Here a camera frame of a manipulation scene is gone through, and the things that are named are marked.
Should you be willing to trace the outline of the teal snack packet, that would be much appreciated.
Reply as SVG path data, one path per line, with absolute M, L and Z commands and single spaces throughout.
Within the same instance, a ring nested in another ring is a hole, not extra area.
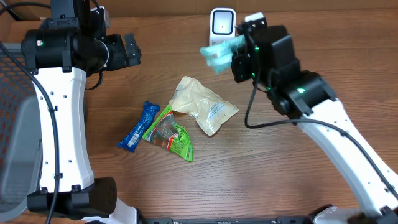
M 215 73 L 221 73 L 231 67 L 234 53 L 244 45 L 245 37 L 239 35 L 220 44 L 202 47 L 200 53 L 205 58 L 208 67 Z

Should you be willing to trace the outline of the beige snack bag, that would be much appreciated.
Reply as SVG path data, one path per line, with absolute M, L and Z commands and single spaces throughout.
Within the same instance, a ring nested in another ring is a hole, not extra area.
M 188 76 L 177 85 L 169 105 L 173 111 L 192 116 L 208 136 L 216 134 L 239 111 L 235 105 Z

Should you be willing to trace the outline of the blue snack bar wrapper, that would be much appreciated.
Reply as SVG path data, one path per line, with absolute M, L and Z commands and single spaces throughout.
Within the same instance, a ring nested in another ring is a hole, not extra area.
M 159 111 L 159 105 L 151 103 L 150 101 L 146 101 L 144 103 L 141 117 L 139 118 L 137 124 L 133 127 L 130 133 L 124 137 L 123 140 L 117 143 L 117 147 L 134 152 L 143 134 L 152 125 L 155 116 Z

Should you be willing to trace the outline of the green snack bag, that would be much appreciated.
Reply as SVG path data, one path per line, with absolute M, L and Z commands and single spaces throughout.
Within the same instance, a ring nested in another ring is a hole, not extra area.
M 177 124 L 172 107 L 167 105 L 142 135 L 142 139 L 172 152 L 188 162 L 193 161 L 193 144 L 186 129 Z

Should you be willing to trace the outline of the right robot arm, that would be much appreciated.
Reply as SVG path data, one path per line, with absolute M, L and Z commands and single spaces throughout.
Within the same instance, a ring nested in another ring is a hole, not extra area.
M 253 79 L 265 88 L 283 123 L 298 126 L 317 143 L 358 200 L 357 209 L 325 205 L 309 223 L 396 223 L 397 174 L 350 120 L 332 87 L 316 72 L 302 70 L 284 26 L 269 26 L 261 14 L 236 28 L 245 45 L 233 54 L 236 82 Z

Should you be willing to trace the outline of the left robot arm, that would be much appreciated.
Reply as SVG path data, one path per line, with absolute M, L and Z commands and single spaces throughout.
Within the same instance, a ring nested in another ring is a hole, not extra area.
M 31 212 L 90 223 L 144 223 L 118 198 L 112 177 L 96 178 L 86 149 L 84 94 L 94 73 L 139 65 L 132 34 L 108 35 L 96 1 L 52 1 L 51 16 L 22 41 L 25 70 L 39 103 L 42 169 L 27 196 Z

